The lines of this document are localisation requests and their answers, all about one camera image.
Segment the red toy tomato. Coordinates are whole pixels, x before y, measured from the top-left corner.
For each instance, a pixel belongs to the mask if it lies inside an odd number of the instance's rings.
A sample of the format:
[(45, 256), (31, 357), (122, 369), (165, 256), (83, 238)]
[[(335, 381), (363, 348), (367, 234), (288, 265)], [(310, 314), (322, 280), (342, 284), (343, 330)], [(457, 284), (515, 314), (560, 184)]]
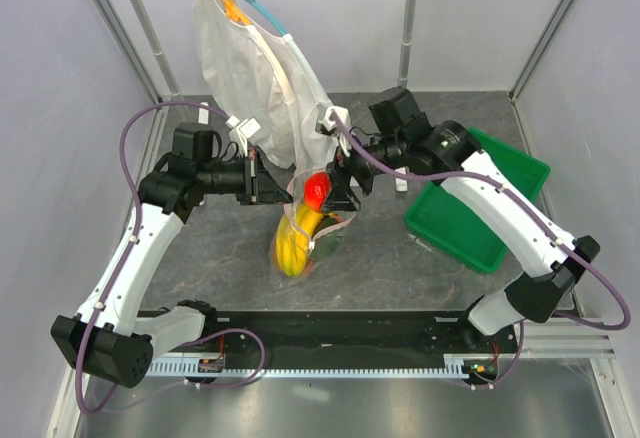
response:
[(325, 171), (311, 174), (304, 183), (303, 202), (315, 212), (320, 213), (331, 192), (331, 181)]

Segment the yellow toy banana bunch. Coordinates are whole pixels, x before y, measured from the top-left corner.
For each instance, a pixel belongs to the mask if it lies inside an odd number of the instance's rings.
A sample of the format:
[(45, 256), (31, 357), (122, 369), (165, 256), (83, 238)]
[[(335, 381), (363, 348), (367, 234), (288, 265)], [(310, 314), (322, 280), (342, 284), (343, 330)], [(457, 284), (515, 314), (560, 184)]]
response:
[(285, 276), (300, 277), (312, 267), (311, 255), (318, 248), (316, 235), (339, 223), (336, 214), (323, 214), (304, 203), (285, 212), (276, 229), (272, 258), (276, 268)]

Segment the clear zip top bag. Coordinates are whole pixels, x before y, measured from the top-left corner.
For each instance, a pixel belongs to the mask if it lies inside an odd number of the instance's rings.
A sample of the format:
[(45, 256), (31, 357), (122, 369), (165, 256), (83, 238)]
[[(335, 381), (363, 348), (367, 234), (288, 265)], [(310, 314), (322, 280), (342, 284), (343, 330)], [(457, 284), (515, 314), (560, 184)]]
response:
[(331, 259), (356, 213), (323, 209), (332, 191), (329, 173), (324, 169), (297, 171), (286, 191), (292, 201), (283, 205), (270, 259), (274, 274), (299, 282)]

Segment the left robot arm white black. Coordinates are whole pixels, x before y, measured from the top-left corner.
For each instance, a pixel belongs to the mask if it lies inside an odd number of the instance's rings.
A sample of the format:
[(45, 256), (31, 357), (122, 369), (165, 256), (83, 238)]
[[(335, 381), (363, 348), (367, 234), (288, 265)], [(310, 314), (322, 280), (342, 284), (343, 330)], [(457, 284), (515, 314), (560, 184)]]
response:
[(125, 388), (137, 386), (152, 361), (183, 345), (208, 351), (219, 340), (216, 310), (183, 300), (144, 323), (142, 299), (169, 245), (207, 195), (232, 195), (242, 205), (289, 204), (292, 196), (256, 150), (224, 160), (205, 124), (183, 123), (172, 148), (135, 191), (132, 221), (99, 283), (72, 317), (55, 319), (51, 335), (70, 366)]

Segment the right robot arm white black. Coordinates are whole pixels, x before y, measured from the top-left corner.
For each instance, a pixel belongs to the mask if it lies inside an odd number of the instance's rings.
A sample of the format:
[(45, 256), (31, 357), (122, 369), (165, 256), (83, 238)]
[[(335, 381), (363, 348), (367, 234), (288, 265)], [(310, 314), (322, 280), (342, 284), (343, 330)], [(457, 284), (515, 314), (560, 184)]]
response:
[(465, 311), (458, 339), (477, 352), (494, 334), (523, 320), (544, 323), (579, 283), (600, 253), (591, 236), (576, 238), (532, 204), (499, 170), (481, 143), (460, 123), (430, 123), (413, 94), (393, 87), (375, 96), (369, 111), (378, 133), (363, 145), (350, 132), (348, 114), (328, 108), (317, 132), (339, 142), (327, 165), (330, 191), (324, 211), (357, 211), (350, 183), (368, 195), (376, 176), (407, 170), (426, 178), (470, 209), (507, 246), (522, 273), (502, 289), (483, 295)]

